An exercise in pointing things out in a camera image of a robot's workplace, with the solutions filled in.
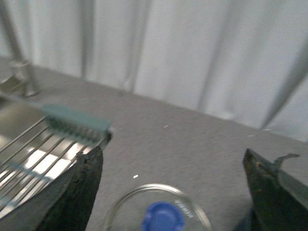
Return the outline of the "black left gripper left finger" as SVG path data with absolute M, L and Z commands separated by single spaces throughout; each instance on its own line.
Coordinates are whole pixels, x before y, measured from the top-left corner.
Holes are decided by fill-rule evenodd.
M 2 231 L 84 231 L 103 171 L 97 146 L 77 153 L 76 163 L 0 220 Z

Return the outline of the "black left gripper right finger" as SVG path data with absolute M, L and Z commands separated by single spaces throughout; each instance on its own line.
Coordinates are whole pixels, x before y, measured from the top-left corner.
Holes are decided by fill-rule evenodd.
M 308 187 L 282 170 L 284 161 L 299 156 L 287 154 L 272 163 L 250 148 L 245 151 L 243 166 L 262 231 L 308 229 Z

